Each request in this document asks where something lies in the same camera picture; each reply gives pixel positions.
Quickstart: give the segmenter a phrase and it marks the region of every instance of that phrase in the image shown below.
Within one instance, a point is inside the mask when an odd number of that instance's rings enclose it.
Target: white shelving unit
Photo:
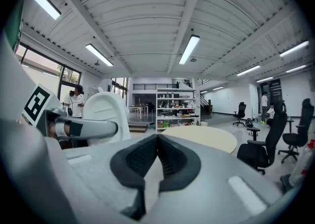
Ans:
[[[178,117],[178,116],[158,116],[158,112],[159,111],[162,111],[162,110],[195,110],[194,108],[159,108],[158,107],[158,101],[161,101],[161,100],[169,100],[170,103],[173,103],[173,101],[175,100],[182,100],[182,101],[188,101],[188,100],[195,100],[194,98],[194,92],[195,90],[194,89],[174,89],[174,88],[165,88],[165,89],[159,89],[157,88],[157,111],[156,111],[156,133],[158,132],[158,130],[164,130],[164,129],[167,129],[168,127],[166,128],[158,128],[158,120],[161,121],[161,120],[194,120],[196,117],[185,117],[185,118],[182,118],[182,117]],[[168,93],[169,95],[171,95],[172,97],[170,98],[160,98],[159,96],[161,96],[162,94],[166,94]],[[179,93],[192,93],[192,97],[190,95],[190,97],[182,97],[182,98],[174,98],[174,94],[179,94]]]

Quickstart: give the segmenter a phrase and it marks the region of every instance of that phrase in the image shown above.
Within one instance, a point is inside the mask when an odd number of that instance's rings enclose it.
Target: fluorescent light fixture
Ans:
[[[303,69],[303,68],[305,68],[305,67],[306,67],[306,65],[304,64],[304,65],[298,66],[298,67],[296,67],[296,68],[290,69],[290,70],[288,70],[288,71],[286,71],[286,72],[294,72],[294,71],[296,71],[296,70],[300,70],[300,69]]]
[[[284,56],[286,56],[286,55],[288,55],[288,54],[290,54],[290,53],[292,53],[292,52],[294,52],[294,51],[296,51],[296,50],[299,50],[299,49],[301,49],[301,48],[307,46],[308,44],[309,44],[308,41],[304,41],[304,42],[302,42],[301,44],[298,44],[298,45],[292,47],[291,49],[286,50],[286,51],[284,51],[283,53],[280,53],[280,57],[284,57]]]
[[[218,89],[221,89],[221,88],[223,88],[223,87],[213,88],[213,90],[218,90]]]
[[[260,68],[260,65],[256,65],[256,66],[254,66],[254,67],[252,67],[252,68],[250,68],[250,69],[247,69],[247,70],[244,71],[244,72],[240,72],[240,73],[237,74],[237,76],[241,76],[241,75],[246,74],[246,73],[248,73],[248,72],[254,71],[254,70],[258,69],[258,68]]]
[[[47,75],[50,75],[50,76],[53,76],[53,77],[55,77],[55,78],[59,78],[58,76],[52,75],[52,74],[47,73],[47,72],[43,72],[43,73],[45,73],[45,74],[47,74]]]
[[[52,16],[53,19],[57,19],[61,12],[54,7],[54,5],[49,0],[35,0],[46,12]]]
[[[88,44],[85,46],[90,52],[92,52],[95,56],[97,56],[101,61],[103,61],[108,66],[113,66],[113,64],[105,58],[92,44]]]
[[[197,45],[197,43],[199,42],[199,40],[200,40],[199,36],[191,35],[189,42],[185,48],[185,51],[184,51],[181,59],[179,60],[179,64],[185,64],[186,60],[191,55],[192,51],[194,50],[194,48]]]
[[[262,79],[262,80],[258,80],[257,82],[263,82],[263,81],[266,81],[266,80],[272,80],[274,77],[269,77],[269,78],[266,78],[266,79]]]

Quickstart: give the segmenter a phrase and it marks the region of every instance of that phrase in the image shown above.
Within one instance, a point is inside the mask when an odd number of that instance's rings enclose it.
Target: white t-shirt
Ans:
[[[263,95],[261,98],[261,106],[267,107],[268,98],[267,96]]]
[[[70,95],[67,94],[64,98],[64,102],[68,103],[69,108],[72,109],[72,117],[82,117],[81,107],[78,106],[78,104],[83,103],[83,96],[82,95],[78,95],[78,96],[74,95],[74,96],[70,97]]]
[[[267,111],[267,113],[270,115],[270,119],[274,118],[275,115],[275,111],[273,108],[269,108],[269,110]]]

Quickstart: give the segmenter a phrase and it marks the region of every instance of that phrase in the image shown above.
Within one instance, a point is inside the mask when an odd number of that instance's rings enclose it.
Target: plastic bottle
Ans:
[[[294,170],[289,177],[289,183],[291,186],[297,185],[302,178],[306,175],[310,164],[314,158],[314,144],[315,140],[311,140],[309,144],[303,150],[302,156],[298,160]]]

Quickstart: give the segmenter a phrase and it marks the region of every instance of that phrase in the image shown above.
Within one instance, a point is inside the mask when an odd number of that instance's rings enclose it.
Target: round table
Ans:
[[[203,144],[228,153],[232,153],[237,145],[234,135],[223,129],[213,127],[178,126],[168,128],[162,134]]]

